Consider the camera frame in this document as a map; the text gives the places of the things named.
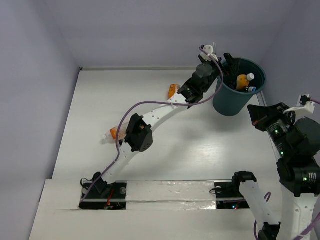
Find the tall orange blue-label bottle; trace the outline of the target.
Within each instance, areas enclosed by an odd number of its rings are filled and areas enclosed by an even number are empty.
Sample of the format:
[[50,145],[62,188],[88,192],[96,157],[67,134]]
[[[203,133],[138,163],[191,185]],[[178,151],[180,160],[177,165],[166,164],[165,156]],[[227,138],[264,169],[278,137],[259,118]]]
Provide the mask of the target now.
[[255,75],[253,73],[249,74],[241,74],[236,79],[236,91],[240,91],[249,86],[250,82],[255,79]]

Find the crushed clear plastic bottle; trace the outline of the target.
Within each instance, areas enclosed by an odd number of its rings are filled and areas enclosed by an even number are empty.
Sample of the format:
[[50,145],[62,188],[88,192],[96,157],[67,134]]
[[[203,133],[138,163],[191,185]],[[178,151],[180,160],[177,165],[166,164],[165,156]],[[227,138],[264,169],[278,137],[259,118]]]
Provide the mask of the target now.
[[257,91],[257,88],[254,86],[248,86],[246,88],[243,89],[244,93],[254,93]]

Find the small orange juice bottle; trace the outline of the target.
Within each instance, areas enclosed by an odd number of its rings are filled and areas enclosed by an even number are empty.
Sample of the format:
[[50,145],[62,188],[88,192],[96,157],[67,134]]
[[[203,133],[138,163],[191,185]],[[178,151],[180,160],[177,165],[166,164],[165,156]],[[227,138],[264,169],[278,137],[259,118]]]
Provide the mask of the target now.
[[168,90],[168,99],[172,98],[181,88],[179,84],[171,84]]

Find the clear orange-label bottle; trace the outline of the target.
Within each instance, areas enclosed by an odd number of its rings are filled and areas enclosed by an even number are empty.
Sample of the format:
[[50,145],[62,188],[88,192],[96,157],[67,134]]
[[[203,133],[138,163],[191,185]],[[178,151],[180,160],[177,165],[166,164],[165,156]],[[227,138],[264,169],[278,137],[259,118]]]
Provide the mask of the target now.
[[[121,127],[118,134],[118,140],[123,140],[126,137],[126,127]],[[101,143],[104,144],[113,144],[116,142],[118,127],[110,129],[107,133],[102,136]]]

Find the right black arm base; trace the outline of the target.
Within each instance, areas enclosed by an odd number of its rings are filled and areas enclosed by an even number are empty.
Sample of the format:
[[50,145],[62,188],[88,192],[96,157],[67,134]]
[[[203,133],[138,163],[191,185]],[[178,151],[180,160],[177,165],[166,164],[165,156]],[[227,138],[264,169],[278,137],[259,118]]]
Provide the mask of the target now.
[[232,176],[231,181],[215,182],[209,193],[215,196],[216,209],[249,209],[247,201],[240,193],[240,184],[246,181],[257,182],[257,178],[252,172],[238,171]]

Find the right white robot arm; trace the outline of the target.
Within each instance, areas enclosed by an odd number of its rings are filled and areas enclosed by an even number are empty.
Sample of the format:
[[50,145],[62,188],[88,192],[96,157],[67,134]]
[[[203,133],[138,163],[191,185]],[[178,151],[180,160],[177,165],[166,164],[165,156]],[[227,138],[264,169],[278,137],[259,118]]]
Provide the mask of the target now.
[[230,190],[246,200],[259,229],[259,240],[308,240],[319,220],[313,219],[313,212],[320,197],[320,166],[314,158],[320,150],[320,125],[308,117],[296,120],[299,107],[284,103],[250,104],[247,109],[252,125],[268,133],[280,156],[276,166],[281,217],[272,212],[252,172],[236,172]]

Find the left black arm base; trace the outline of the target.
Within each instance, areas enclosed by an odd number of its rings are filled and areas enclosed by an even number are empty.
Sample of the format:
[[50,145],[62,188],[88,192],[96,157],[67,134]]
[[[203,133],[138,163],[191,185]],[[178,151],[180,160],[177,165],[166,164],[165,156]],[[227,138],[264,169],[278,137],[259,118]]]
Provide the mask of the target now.
[[91,180],[87,178],[80,180],[82,189],[79,208],[82,210],[125,210],[127,205],[126,181],[116,181],[112,184],[107,184],[100,178],[91,190],[88,191],[92,182],[99,175],[100,172],[96,172]]

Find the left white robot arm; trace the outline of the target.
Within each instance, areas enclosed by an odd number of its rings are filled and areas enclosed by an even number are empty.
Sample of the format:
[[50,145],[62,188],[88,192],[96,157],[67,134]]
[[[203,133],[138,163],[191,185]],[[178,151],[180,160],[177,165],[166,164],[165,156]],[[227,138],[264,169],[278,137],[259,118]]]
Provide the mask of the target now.
[[229,53],[224,55],[225,63],[221,63],[211,54],[205,54],[201,64],[197,66],[184,85],[166,102],[157,102],[158,107],[144,115],[133,114],[126,129],[123,140],[116,141],[117,156],[115,160],[93,178],[88,192],[94,191],[104,198],[110,194],[111,185],[116,182],[120,172],[139,153],[148,150],[153,144],[153,133],[173,116],[206,102],[204,94],[210,89],[217,78],[235,75],[239,71],[240,59],[233,58]]

